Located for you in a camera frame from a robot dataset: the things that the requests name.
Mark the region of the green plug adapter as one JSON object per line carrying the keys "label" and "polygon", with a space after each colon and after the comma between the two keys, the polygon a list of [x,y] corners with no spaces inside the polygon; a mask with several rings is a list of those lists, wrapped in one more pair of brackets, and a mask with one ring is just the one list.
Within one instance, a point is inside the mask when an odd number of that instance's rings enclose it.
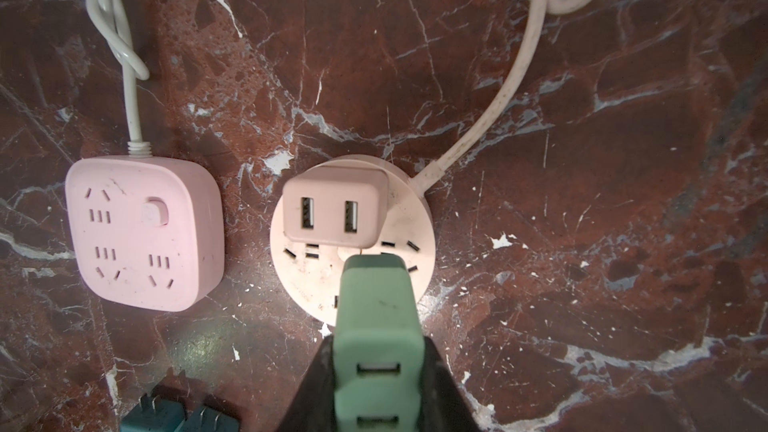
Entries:
{"label": "green plug adapter", "polygon": [[346,260],[332,351],[340,431],[417,429],[425,341],[410,274],[399,256]]}

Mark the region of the beige round power strip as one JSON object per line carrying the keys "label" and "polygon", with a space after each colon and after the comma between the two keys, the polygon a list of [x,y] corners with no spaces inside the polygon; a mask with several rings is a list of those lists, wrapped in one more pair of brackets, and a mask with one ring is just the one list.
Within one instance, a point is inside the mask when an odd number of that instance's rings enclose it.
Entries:
{"label": "beige round power strip", "polygon": [[320,166],[385,172],[389,182],[387,215],[377,242],[369,248],[294,242],[284,231],[281,195],[271,221],[270,253],[277,276],[292,300],[309,315],[334,325],[345,261],[354,255],[380,253],[394,254],[404,260],[414,295],[421,298],[428,289],[436,262],[434,225],[424,194],[402,169],[373,156],[342,156],[311,169]]}

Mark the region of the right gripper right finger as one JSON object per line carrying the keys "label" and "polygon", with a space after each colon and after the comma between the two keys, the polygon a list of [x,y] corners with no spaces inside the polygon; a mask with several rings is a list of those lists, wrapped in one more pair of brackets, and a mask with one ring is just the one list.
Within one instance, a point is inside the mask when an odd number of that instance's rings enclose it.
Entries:
{"label": "right gripper right finger", "polygon": [[429,337],[424,337],[424,359],[420,377],[421,410],[417,430],[421,432],[478,432],[446,362]]}

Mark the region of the pink square power strip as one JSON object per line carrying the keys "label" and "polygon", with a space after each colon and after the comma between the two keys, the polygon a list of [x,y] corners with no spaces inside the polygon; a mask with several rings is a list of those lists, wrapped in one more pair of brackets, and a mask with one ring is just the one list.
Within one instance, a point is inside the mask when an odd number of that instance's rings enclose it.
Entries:
{"label": "pink square power strip", "polygon": [[99,297],[180,312],[220,284],[221,192],[199,164],[164,157],[83,159],[67,173],[65,198],[80,275]]}

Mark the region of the pink plug adapter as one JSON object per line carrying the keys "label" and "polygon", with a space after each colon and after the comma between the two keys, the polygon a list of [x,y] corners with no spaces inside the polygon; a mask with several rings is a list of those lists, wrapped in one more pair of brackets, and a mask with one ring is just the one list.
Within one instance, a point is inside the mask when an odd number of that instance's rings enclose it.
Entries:
{"label": "pink plug adapter", "polygon": [[283,188],[283,227],[294,242],[365,249],[387,215],[388,177],[377,169],[320,166]]}

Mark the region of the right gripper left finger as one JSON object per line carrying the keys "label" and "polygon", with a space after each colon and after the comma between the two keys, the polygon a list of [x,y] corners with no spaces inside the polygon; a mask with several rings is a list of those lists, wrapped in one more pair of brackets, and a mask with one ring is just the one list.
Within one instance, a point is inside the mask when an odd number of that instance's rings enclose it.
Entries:
{"label": "right gripper left finger", "polygon": [[334,336],[323,339],[277,431],[335,431]]}

